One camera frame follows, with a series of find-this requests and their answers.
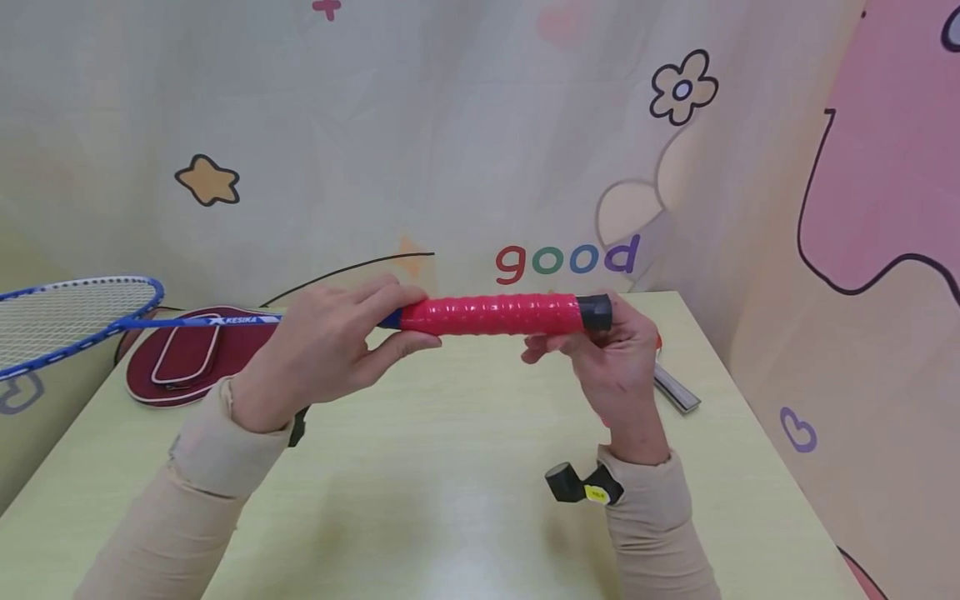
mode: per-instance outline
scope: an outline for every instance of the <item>yellow star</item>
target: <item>yellow star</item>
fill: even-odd
[[[240,202],[236,188],[240,175],[236,171],[220,168],[207,155],[194,155],[190,166],[178,171],[174,177],[204,206],[211,206],[218,201],[227,204]]]
[[[415,244],[413,240],[406,235],[400,238],[400,250],[397,252],[398,254],[414,254],[417,252],[426,252],[426,250]],[[396,263],[416,281],[420,278],[420,267],[423,265],[424,258],[424,256],[407,256],[405,258],[398,258]]]

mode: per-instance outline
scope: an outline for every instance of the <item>hand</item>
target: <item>hand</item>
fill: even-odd
[[[610,451],[639,465],[659,465],[670,447],[654,402],[657,326],[615,292],[610,331],[529,336],[521,358],[536,364],[559,350],[570,357],[584,396],[611,432]]]
[[[367,336],[398,308],[426,299],[392,275],[354,291],[311,285],[294,298],[274,335],[230,382],[233,420],[254,433],[282,429],[300,409],[369,388],[398,360],[440,338],[398,331],[374,350]]]

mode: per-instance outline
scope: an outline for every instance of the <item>silver object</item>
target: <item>silver object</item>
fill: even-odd
[[[660,366],[660,362],[654,363],[654,383],[682,415],[692,413],[700,406],[700,398],[674,379],[673,375]]]

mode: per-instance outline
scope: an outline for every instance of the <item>beige sleeve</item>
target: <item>beige sleeve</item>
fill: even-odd
[[[598,459],[623,486],[607,525],[624,600],[719,600],[720,588],[693,528],[684,466],[674,452],[657,467],[630,465],[600,446]]]
[[[204,595],[244,504],[290,438],[230,419],[228,380],[184,424],[169,462],[137,497],[74,592],[77,600],[192,600]]]

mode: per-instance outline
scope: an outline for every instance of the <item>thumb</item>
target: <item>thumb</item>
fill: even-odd
[[[428,348],[439,348],[443,345],[435,335],[418,331],[398,331],[383,341],[376,350],[370,352],[357,365],[361,380],[375,383],[383,373],[395,365],[400,359],[410,356],[414,352]]]

